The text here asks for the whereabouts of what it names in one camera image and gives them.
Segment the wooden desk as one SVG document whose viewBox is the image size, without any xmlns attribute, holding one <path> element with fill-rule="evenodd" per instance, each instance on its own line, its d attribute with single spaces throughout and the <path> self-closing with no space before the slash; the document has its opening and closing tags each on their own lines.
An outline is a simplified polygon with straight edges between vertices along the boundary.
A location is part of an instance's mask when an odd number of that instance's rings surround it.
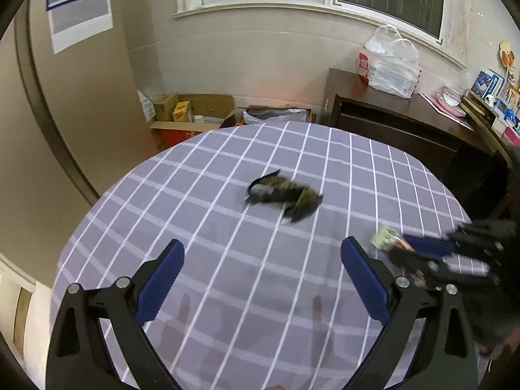
<svg viewBox="0 0 520 390">
<path fill-rule="evenodd" d="M 471 90 L 465 92 L 459 106 L 491 153 L 499 153 L 512 168 L 514 150 L 519 149 L 519 134 L 510 121 L 501 117 L 502 111 L 495 111 Z"/>
</svg>

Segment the stacked white bowls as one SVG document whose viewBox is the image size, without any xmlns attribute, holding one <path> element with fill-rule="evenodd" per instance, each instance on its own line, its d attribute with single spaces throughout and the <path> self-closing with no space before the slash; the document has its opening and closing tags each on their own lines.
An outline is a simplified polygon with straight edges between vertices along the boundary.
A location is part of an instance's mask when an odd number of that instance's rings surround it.
<svg viewBox="0 0 520 390">
<path fill-rule="evenodd" d="M 460 93 L 457 88 L 446 85 L 436 93 L 435 98 L 446 113 L 458 118 L 466 116 L 466 112 L 459 106 L 462 100 L 462 93 Z"/>
</svg>

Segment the dark wooden cabinet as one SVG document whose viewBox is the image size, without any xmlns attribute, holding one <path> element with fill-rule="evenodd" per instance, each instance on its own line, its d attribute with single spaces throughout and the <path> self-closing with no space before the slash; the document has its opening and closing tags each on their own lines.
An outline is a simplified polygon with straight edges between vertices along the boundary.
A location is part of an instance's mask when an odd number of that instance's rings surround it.
<svg viewBox="0 0 520 390">
<path fill-rule="evenodd" d="M 451 191 L 472 219 L 512 219 L 510 163 L 476 127 L 439 114 L 421 96 L 402 99 L 357 74 L 330 69 L 323 122 L 407 152 Z"/>
</svg>

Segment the black snack wrapper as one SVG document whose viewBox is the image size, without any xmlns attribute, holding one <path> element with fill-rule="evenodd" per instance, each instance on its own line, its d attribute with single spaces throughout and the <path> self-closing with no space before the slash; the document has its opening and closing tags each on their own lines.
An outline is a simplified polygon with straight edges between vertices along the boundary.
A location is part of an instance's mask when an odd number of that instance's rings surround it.
<svg viewBox="0 0 520 390">
<path fill-rule="evenodd" d="M 246 190 L 246 203 L 285 205 L 283 220 L 297 223 L 313 215 L 320 207 L 323 195 L 308 185 L 281 175 L 280 170 L 253 180 Z"/>
</svg>

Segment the orange cardboard box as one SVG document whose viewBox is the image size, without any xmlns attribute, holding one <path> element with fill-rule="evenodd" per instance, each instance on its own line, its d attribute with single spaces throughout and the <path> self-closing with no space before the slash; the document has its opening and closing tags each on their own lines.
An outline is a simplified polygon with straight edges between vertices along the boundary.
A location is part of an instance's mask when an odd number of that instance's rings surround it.
<svg viewBox="0 0 520 390">
<path fill-rule="evenodd" d="M 316 116 L 310 108 L 249 106 L 240 108 L 240 120 L 246 125 L 264 123 L 313 123 Z"/>
</svg>

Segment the brown cardboard box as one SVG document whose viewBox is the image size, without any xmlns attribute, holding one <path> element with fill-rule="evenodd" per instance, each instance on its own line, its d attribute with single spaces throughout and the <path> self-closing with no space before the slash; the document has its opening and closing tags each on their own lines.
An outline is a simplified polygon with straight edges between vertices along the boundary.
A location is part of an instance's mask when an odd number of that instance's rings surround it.
<svg viewBox="0 0 520 390">
<path fill-rule="evenodd" d="M 164 94 L 152 102 L 151 134 L 166 150 L 200 133 L 234 126 L 234 97 L 225 94 Z"/>
</svg>

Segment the white blue wall poster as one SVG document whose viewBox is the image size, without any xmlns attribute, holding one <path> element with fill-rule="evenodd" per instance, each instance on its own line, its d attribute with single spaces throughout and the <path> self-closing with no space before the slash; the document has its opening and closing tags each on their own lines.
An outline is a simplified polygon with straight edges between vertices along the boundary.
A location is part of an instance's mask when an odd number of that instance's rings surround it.
<svg viewBox="0 0 520 390">
<path fill-rule="evenodd" d="M 55 54 L 114 26 L 110 0 L 46 0 L 46 10 Z"/>
</svg>

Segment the white printed paper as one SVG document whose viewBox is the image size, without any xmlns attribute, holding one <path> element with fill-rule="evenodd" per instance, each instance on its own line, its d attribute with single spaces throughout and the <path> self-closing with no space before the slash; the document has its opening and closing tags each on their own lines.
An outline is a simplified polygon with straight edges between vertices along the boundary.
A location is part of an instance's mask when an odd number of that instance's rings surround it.
<svg viewBox="0 0 520 390">
<path fill-rule="evenodd" d="M 390 251 L 393 247 L 414 252 L 411 244 L 393 228 L 380 224 L 377 231 L 372 236 L 370 243 L 373 247 L 383 251 Z"/>
</svg>

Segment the white plastic bag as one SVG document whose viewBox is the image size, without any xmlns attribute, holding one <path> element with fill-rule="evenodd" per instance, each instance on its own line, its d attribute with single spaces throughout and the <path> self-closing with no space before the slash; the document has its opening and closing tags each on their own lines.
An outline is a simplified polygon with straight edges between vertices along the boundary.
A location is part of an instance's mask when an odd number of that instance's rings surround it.
<svg viewBox="0 0 520 390">
<path fill-rule="evenodd" d="M 361 47 L 358 74 L 378 91 L 411 99 L 420 81 L 420 53 L 391 25 L 379 26 Z"/>
</svg>

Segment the pink paper sheet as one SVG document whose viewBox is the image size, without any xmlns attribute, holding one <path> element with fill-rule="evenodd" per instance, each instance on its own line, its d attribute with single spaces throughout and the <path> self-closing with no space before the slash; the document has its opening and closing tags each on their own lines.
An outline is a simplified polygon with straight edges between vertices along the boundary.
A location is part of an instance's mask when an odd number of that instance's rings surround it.
<svg viewBox="0 0 520 390">
<path fill-rule="evenodd" d="M 443 99 L 432 99 L 424 93 L 420 93 L 420 96 L 424 101 L 430 104 L 437 114 L 440 114 L 471 131 L 474 130 L 473 126 L 466 120 L 466 112 L 459 107 L 452 107 L 449 104 L 446 104 Z"/>
</svg>

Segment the purple checked tablecloth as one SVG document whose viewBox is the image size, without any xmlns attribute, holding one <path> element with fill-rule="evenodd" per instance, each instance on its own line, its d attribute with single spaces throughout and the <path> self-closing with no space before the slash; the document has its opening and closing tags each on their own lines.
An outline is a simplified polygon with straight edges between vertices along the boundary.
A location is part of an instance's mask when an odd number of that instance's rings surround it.
<svg viewBox="0 0 520 390">
<path fill-rule="evenodd" d="M 246 203 L 280 174 L 323 195 L 297 223 L 285 205 Z M 380 224 L 441 236 L 467 220 L 417 159 L 317 124 L 240 126 L 193 137 L 135 167 L 85 215 L 57 264 L 53 306 L 132 276 L 171 240 L 185 263 L 145 332 L 186 389 L 340 389 L 375 343 L 339 256 Z"/>
</svg>

